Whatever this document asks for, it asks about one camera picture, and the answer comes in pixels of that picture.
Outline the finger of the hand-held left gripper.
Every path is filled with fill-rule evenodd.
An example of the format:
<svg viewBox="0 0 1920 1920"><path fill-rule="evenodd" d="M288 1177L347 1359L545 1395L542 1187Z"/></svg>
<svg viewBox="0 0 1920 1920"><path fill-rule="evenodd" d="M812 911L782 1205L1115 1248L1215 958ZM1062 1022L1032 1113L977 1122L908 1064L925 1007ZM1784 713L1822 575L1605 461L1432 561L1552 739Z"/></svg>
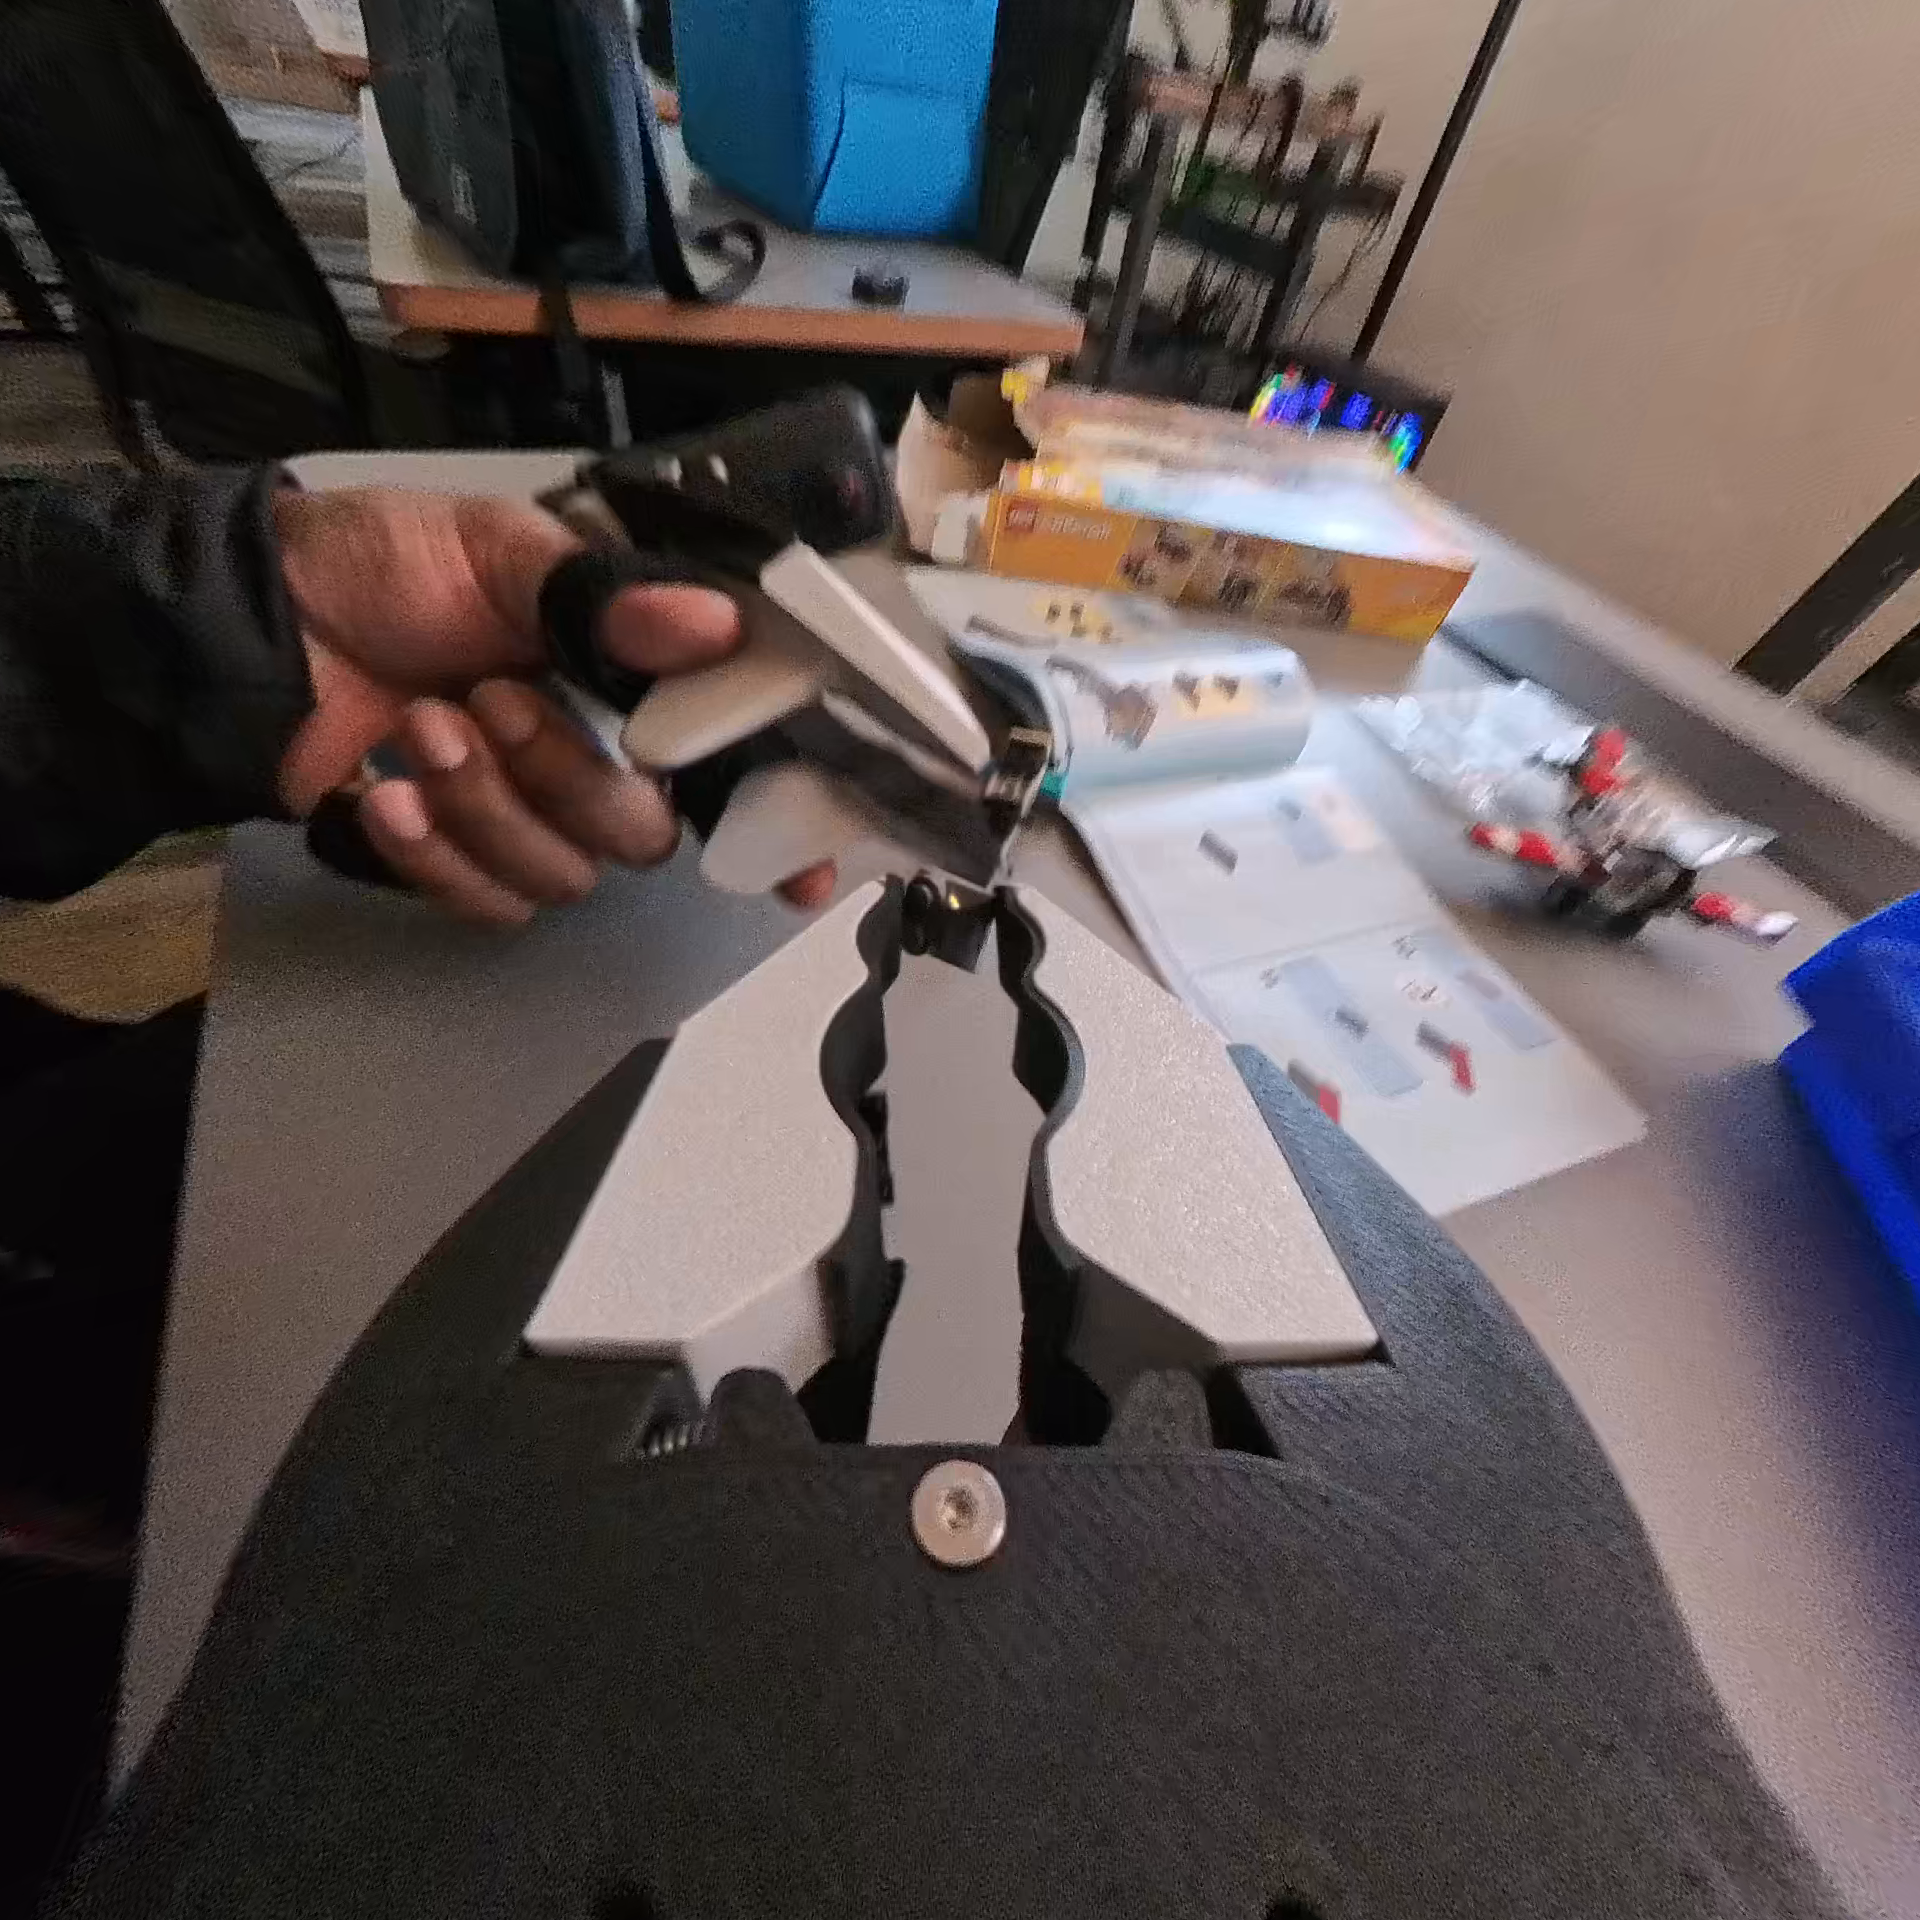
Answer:
<svg viewBox="0 0 1920 1920"><path fill-rule="evenodd" d="M888 703L967 773L990 769L991 737L968 698L836 565L804 541L787 544L764 561L761 591L844 667L865 713Z"/></svg>
<svg viewBox="0 0 1920 1920"><path fill-rule="evenodd" d="M984 774L854 703L815 703L814 759L920 863L983 888L1000 881L1007 832L996 824Z"/></svg>

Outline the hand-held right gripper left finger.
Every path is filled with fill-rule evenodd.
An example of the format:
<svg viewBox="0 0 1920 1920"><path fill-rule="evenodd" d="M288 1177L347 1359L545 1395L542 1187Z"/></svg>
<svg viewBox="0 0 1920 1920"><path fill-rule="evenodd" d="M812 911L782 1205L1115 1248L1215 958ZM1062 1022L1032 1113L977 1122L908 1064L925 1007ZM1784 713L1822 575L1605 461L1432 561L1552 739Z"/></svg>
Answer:
<svg viewBox="0 0 1920 1920"><path fill-rule="evenodd" d="M871 879L683 1022L525 1323L555 1359L643 1359L696 1401L775 1376L862 1445L902 1267L881 1002L902 885Z"/></svg>

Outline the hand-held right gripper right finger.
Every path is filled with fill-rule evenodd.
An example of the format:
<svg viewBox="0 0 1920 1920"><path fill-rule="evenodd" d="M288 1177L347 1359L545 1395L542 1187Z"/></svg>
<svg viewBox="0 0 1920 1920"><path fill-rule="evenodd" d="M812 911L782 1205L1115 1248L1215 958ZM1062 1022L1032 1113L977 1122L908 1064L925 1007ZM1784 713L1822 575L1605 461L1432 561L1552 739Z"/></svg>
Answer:
<svg viewBox="0 0 1920 1920"><path fill-rule="evenodd" d="M1105 1439L1171 1376L1212 1438L1244 1370L1380 1335L1230 1045L1032 886L996 898L1012 1071L1038 1130L1016 1233L1022 1439Z"/></svg>

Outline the black toy brick model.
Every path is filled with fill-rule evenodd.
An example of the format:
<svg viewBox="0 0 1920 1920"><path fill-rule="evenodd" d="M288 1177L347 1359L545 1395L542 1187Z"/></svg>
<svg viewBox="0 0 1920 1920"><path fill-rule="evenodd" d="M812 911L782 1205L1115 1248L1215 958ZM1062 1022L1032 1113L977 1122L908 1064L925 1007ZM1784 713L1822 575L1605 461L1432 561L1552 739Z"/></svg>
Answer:
<svg viewBox="0 0 1920 1920"><path fill-rule="evenodd" d="M933 834L937 858L902 888L908 953L976 971L1051 762L1053 739L1044 727L1007 729L996 755L963 795L958 822Z"/></svg>

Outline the person's left forearm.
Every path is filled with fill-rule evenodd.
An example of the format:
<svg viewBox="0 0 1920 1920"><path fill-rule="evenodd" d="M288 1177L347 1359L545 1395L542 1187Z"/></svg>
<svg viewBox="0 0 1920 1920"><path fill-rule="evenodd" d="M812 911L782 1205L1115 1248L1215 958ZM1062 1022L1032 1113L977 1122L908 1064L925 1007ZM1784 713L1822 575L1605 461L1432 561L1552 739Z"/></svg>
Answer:
<svg viewBox="0 0 1920 1920"><path fill-rule="evenodd" d="M281 465L5 481L5 903L289 817L279 769L315 709L271 519L289 487Z"/></svg>

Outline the grey desk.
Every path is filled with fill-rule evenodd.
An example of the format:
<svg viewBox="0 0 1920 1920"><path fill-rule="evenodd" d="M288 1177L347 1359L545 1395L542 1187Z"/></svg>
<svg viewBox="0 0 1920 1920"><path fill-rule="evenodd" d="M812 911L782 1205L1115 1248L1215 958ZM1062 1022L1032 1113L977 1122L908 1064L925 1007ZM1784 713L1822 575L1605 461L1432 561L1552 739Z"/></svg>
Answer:
<svg viewBox="0 0 1920 1920"><path fill-rule="evenodd" d="M1644 1111L1645 1136L1446 1231L1567 1383L1741 1738L1863 1914L1915 1914L1915 1315L1775 1071L1764 951L1558 934L1340 714L1331 762L1457 922ZM231 838L117 1767L193 1656L263 1482L393 1287L639 1040L796 927L680 856L523 933L444 920Z"/></svg>

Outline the person's left hand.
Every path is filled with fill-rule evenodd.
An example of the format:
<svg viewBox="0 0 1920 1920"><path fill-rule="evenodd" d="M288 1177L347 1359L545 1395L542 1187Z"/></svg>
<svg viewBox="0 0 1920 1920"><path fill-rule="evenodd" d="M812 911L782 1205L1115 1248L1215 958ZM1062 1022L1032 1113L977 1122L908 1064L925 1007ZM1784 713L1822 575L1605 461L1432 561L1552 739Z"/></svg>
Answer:
<svg viewBox="0 0 1920 1920"><path fill-rule="evenodd" d="M491 495L292 487L271 526L315 697L279 766L295 815L350 797L389 874L497 926L673 853L665 791L542 690L572 529Z"/></svg>

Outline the wood-edged grey table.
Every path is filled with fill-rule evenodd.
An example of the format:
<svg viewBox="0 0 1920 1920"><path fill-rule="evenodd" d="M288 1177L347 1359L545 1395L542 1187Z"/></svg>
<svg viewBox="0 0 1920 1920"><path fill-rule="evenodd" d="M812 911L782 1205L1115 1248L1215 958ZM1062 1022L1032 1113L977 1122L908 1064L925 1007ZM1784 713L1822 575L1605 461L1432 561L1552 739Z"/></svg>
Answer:
<svg viewBox="0 0 1920 1920"><path fill-rule="evenodd" d="M500 279L449 235L413 213L399 192L377 98L359 94L368 274L395 328L536 338L545 334L531 280ZM582 282L572 317L590 344L766 346L958 355L1006 365L1025 355L1075 355L1079 312L1036 282L963 249L896 243L764 225L757 280L732 303L685 303L654 290ZM854 303L854 267L892 261L910 275L902 306Z"/></svg>

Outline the open instruction booklet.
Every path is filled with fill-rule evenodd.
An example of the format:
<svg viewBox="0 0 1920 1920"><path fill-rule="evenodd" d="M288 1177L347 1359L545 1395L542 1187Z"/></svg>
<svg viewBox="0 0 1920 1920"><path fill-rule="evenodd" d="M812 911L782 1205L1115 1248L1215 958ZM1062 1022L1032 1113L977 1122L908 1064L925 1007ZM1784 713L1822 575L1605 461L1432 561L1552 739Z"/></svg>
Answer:
<svg viewBox="0 0 1920 1920"><path fill-rule="evenodd" d="M1092 789L1062 815L1168 987L1431 1216L1644 1138L1328 769Z"/></svg>

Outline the curled instruction booklet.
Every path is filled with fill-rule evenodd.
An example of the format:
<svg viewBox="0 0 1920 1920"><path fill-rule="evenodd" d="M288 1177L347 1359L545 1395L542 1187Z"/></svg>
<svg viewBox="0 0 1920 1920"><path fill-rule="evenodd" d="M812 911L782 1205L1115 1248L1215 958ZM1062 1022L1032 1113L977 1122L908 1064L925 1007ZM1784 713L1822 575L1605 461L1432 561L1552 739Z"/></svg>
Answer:
<svg viewBox="0 0 1920 1920"><path fill-rule="evenodd" d="M1104 789L1269 776L1304 749L1315 685L1259 630L1127 591L912 566L968 680L1051 739L1069 800Z"/></svg>

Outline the blue box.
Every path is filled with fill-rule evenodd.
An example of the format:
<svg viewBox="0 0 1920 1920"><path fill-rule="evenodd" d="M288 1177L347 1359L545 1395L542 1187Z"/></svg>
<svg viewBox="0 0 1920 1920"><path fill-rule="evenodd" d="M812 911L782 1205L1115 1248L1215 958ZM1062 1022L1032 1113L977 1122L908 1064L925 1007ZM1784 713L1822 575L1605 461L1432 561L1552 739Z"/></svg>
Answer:
<svg viewBox="0 0 1920 1920"><path fill-rule="evenodd" d="M793 232L976 232L993 1L673 1L692 166Z"/></svg>

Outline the yellow toy brick box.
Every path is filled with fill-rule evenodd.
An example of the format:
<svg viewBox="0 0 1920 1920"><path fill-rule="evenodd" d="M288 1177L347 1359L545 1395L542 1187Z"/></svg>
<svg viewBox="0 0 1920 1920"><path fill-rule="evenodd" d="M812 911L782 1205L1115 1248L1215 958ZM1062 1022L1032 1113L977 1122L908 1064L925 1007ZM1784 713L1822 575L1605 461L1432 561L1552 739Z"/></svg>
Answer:
<svg viewBox="0 0 1920 1920"><path fill-rule="evenodd" d="M1096 391L1043 361L915 397L896 495L908 547L937 565L1412 645L1479 561L1374 438Z"/></svg>

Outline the black panel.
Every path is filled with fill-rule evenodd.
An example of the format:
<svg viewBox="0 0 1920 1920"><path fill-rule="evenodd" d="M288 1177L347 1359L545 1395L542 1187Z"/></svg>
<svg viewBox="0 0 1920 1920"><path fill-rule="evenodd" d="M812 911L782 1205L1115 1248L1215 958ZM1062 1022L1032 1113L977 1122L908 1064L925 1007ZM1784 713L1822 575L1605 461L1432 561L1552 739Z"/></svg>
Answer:
<svg viewBox="0 0 1920 1920"><path fill-rule="evenodd" d="M1132 1L999 1L973 250L1022 274L1088 99L1119 58Z"/></svg>

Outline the dark backpack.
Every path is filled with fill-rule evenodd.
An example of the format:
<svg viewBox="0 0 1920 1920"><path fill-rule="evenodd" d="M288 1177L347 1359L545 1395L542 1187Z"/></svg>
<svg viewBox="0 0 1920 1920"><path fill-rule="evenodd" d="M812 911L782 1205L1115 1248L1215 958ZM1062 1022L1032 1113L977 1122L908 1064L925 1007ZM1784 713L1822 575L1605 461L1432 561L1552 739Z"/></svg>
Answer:
<svg viewBox="0 0 1920 1920"><path fill-rule="evenodd" d="M496 275L741 298L755 222L685 227L635 5L365 1L375 106L413 213Z"/></svg>

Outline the black equipment rack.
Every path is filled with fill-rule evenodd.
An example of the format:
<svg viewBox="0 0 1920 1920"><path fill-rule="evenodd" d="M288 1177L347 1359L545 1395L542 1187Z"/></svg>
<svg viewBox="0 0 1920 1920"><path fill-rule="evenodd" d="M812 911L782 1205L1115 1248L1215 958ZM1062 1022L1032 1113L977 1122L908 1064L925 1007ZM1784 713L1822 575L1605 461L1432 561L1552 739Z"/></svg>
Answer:
<svg viewBox="0 0 1920 1920"><path fill-rule="evenodd" d="M1337 5L1159 5L1164 49L1119 39L1096 94L1096 143L1071 303L1079 370L1118 385L1171 351L1248 370L1286 344L1382 241L1403 178L1375 166L1382 119L1357 79L1317 79Z"/></svg>

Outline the red toy brick model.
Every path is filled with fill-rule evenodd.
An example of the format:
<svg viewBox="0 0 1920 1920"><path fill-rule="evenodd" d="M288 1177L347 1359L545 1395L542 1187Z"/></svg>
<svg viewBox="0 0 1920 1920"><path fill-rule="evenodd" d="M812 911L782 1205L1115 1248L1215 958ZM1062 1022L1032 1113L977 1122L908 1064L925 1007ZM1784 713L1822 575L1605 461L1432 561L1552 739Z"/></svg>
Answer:
<svg viewBox="0 0 1920 1920"><path fill-rule="evenodd" d="M1750 903L1712 877L1764 853L1772 830L1710 808L1657 773L1629 734L1589 727L1536 751L1531 767L1552 778L1549 822L1476 819L1467 841L1542 873L1549 914L1620 941L1663 918L1767 949L1796 933L1792 911Z"/></svg>

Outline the clear plastic bag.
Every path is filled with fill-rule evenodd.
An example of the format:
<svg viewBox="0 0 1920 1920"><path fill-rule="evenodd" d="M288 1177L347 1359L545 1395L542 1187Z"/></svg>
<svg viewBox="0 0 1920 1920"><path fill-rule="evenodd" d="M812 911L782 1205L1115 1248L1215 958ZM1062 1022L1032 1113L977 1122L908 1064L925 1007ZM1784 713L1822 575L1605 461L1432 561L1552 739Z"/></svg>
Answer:
<svg viewBox="0 0 1920 1920"><path fill-rule="evenodd" d="M1567 706L1531 680L1396 698L1374 697L1359 701L1356 713L1419 782L1460 813L1467 826L1487 817L1509 824L1548 824L1557 811L1552 778L1531 767L1531 755L1584 729L1615 727ZM1673 783L1701 795L1713 811L1734 813L1671 774L1644 751L1636 737L1632 739L1644 759Z"/></svg>

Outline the black device with coloured lights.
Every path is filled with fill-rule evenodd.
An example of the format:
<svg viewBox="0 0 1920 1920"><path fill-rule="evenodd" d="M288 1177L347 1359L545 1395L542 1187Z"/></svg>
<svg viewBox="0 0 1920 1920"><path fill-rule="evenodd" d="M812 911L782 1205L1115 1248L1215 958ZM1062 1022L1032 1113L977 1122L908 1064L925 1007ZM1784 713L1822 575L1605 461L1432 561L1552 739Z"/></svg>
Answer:
<svg viewBox="0 0 1920 1920"><path fill-rule="evenodd" d="M1300 433L1374 441L1391 465L1412 472L1448 405L1446 391L1428 391L1372 361L1293 346L1263 371L1248 417Z"/></svg>

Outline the tan cloth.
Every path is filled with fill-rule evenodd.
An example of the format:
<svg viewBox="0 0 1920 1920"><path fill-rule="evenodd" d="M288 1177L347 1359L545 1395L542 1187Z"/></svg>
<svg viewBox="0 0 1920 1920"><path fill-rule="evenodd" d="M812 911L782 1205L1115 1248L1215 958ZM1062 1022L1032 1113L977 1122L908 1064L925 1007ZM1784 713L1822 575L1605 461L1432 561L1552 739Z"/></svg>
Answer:
<svg viewBox="0 0 1920 1920"><path fill-rule="evenodd" d="M225 832L158 841L54 903L5 903L1 987L63 1015L132 1023L207 990Z"/></svg>

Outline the blue plastic bin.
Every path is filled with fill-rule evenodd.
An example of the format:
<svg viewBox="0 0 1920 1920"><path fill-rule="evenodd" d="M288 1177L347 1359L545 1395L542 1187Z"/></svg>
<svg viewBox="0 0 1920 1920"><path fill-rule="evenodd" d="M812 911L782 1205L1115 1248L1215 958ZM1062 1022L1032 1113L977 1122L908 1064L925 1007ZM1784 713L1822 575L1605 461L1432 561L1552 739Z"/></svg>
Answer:
<svg viewBox="0 0 1920 1920"><path fill-rule="evenodd" d="M1806 1030L1781 1071L1886 1262L1918 1294L1918 896L1783 979Z"/></svg>

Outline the black pole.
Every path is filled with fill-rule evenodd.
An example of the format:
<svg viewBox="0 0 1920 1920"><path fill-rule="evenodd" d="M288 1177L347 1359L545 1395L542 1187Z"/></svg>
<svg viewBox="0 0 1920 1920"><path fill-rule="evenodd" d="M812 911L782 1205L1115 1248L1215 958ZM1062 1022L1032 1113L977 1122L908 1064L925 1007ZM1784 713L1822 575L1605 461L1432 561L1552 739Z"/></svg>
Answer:
<svg viewBox="0 0 1920 1920"><path fill-rule="evenodd" d="M1385 334L1385 322L1395 311L1396 298L1401 297L1401 288L1411 271L1411 263L1423 243L1438 200L1446 190L1456 160L1471 130L1471 121L1481 106L1486 89L1493 82L1504 46L1510 32L1515 29L1521 9L1521 1L1497 1L1486 19L1467 73L1453 95L1443 133L1427 162L1423 176L1416 183L1416 190L1412 192L1406 222L1398 227L1398 237L1385 261L1380 280L1375 286L1375 295L1366 306L1359 327L1353 335L1350 361L1357 365L1372 361L1380 335Z"/></svg>

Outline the black metal frame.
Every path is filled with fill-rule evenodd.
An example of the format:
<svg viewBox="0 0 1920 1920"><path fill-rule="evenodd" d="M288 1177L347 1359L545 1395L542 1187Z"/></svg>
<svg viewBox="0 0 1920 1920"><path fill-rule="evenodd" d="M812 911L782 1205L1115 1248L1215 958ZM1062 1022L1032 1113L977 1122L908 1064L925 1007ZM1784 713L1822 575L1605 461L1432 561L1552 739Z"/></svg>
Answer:
<svg viewBox="0 0 1920 1920"><path fill-rule="evenodd" d="M1918 477L1734 661L1764 690L1800 687L1918 573Z"/></svg>

